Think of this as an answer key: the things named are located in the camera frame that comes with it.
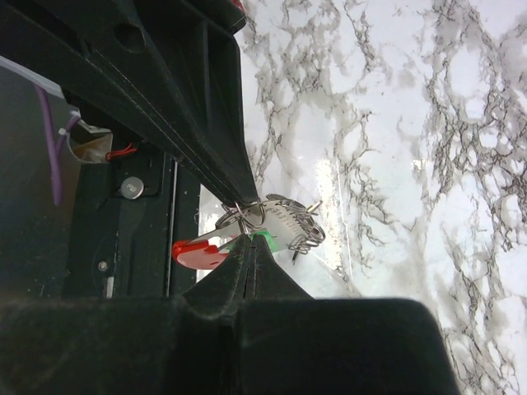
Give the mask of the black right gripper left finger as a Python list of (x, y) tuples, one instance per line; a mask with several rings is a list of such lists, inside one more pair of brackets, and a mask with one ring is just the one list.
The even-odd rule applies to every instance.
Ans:
[(181, 297), (18, 300), (1, 307), (3, 394), (162, 394)]

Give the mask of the green key tag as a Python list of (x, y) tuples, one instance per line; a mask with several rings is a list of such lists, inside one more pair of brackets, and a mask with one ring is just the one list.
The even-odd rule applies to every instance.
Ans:
[[(231, 248), (231, 245), (235, 242), (236, 238), (240, 235), (241, 233), (231, 234), (231, 239), (226, 243), (227, 250)], [(272, 236), (267, 230), (258, 230), (254, 232), (249, 232), (247, 235), (250, 237), (250, 239), (253, 239), (256, 235), (262, 235), (265, 238), (271, 252), (274, 253), (277, 251), (277, 243), (275, 241), (275, 237)]]

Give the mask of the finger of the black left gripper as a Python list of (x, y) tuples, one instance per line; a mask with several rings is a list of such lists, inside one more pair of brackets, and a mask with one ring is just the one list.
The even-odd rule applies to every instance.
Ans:
[(243, 201), (239, 1), (4, 1), (1, 55)]
[(258, 200), (245, 148), (237, 1), (102, 1), (103, 112), (183, 163), (226, 204)]

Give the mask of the red handled steel key organizer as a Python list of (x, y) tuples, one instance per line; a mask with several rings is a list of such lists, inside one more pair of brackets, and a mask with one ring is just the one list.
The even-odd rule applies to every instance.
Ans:
[(264, 237), (273, 253), (291, 250), (293, 258), (322, 244), (326, 235), (316, 221), (322, 202), (308, 207), (296, 200), (270, 193), (262, 202), (241, 209), (228, 209), (214, 230), (191, 240), (177, 241), (172, 258), (194, 270), (213, 270), (223, 263), (242, 235)]

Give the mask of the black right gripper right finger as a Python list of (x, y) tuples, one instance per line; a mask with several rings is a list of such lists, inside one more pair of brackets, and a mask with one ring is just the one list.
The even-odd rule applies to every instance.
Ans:
[(436, 319), (416, 300), (247, 300), (239, 394), (457, 394)]

